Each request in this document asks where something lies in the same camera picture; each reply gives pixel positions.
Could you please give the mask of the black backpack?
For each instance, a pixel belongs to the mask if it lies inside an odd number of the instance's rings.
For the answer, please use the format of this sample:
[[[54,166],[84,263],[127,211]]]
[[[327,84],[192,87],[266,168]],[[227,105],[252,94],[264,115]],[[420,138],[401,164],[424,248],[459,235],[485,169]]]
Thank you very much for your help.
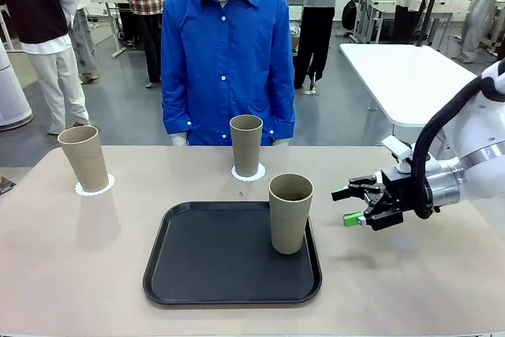
[[[359,0],[349,0],[342,10],[342,26],[347,31],[353,31],[357,21]]]

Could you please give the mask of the tall tan cup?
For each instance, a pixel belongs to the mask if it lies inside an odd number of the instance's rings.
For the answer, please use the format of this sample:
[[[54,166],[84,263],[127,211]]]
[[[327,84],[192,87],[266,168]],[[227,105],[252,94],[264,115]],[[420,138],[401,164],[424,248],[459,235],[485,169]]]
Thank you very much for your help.
[[[263,121],[251,114],[230,120],[230,133],[237,175],[252,177],[258,171]]]
[[[58,143],[85,192],[96,193],[108,186],[107,167],[96,127],[69,128],[58,135]]]
[[[309,217],[314,187],[303,175],[279,174],[268,186],[271,244],[285,255],[301,249]]]

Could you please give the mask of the black plastic tray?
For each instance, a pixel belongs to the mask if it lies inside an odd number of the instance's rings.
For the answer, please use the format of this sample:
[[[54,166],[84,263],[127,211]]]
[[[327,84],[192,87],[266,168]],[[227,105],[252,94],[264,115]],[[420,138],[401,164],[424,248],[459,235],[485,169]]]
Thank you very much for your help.
[[[290,255],[271,244],[266,201],[185,202],[162,218],[144,272],[146,297],[165,306],[297,305],[322,272],[310,225]]]

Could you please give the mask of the person's left forearm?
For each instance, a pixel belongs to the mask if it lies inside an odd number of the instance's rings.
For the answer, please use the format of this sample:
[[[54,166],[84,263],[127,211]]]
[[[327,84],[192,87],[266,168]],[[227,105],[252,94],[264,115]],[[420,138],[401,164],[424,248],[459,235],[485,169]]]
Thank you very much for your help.
[[[269,82],[271,104],[271,137],[273,146],[287,146],[294,136],[293,71],[275,71]]]

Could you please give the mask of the white cylindrical appliance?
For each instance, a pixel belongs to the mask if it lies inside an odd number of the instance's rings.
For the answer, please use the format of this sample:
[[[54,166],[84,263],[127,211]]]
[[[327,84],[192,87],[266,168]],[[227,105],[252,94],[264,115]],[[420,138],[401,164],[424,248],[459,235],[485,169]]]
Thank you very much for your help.
[[[0,132],[16,129],[33,119],[17,75],[0,41]]]

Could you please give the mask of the person in grey trousers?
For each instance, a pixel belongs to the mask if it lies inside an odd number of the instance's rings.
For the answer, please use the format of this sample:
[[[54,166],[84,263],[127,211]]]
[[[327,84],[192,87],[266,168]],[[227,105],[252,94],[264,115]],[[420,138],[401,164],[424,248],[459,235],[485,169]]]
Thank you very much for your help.
[[[82,84],[91,84],[99,79],[98,59],[96,57],[95,44],[88,25],[87,15],[83,8],[76,11],[73,18],[72,28],[69,30],[74,54],[77,60],[77,68]]]

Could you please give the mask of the person in blue shirt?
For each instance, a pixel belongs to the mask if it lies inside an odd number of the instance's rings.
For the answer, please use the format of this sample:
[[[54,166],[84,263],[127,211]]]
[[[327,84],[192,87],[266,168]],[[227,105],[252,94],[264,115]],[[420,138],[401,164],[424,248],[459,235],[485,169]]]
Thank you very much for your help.
[[[230,120],[252,114],[271,146],[270,79],[292,70],[294,80],[286,0],[165,0],[162,88],[167,69],[186,76],[188,145],[228,145]]]

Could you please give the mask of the person's right forearm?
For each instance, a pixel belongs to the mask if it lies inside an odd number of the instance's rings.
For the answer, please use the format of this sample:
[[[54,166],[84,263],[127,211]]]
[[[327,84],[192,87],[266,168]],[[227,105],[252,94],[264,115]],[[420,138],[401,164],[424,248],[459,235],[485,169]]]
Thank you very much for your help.
[[[187,80],[185,74],[163,70],[163,124],[173,146],[188,145],[192,121],[188,112]]]

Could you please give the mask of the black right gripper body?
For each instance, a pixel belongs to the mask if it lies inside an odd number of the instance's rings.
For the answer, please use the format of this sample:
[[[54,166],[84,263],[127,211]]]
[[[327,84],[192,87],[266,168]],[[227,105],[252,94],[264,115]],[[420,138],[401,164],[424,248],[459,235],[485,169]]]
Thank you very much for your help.
[[[400,173],[396,167],[381,170],[382,183],[388,196],[392,199],[392,208],[401,212],[412,211],[415,215],[424,219],[422,213],[415,210],[417,203],[413,191],[413,179],[411,174]]]

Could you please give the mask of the white paper lace coaster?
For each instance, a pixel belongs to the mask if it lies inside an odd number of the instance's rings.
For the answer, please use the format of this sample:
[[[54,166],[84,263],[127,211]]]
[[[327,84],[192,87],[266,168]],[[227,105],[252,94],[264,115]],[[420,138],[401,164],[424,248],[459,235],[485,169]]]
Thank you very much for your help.
[[[262,163],[258,163],[257,172],[252,176],[241,176],[237,173],[236,167],[232,166],[231,174],[234,178],[241,182],[254,182],[261,179],[266,174],[265,166]]]
[[[74,187],[75,192],[77,195],[80,195],[83,197],[93,197],[93,196],[98,196],[100,194],[103,194],[106,191],[108,191],[109,189],[111,189],[115,183],[115,177],[112,174],[108,174],[107,179],[108,179],[108,184],[103,189],[95,191],[95,192],[89,192],[89,191],[84,190],[82,185],[78,182]]]

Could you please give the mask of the white rounded table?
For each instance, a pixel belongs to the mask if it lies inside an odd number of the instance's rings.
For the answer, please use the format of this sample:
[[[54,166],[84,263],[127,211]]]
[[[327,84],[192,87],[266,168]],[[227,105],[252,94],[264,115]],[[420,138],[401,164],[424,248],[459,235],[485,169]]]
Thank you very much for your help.
[[[361,143],[398,128],[419,129],[476,75],[428,46],[343,43],[340,51],[368,90]]]

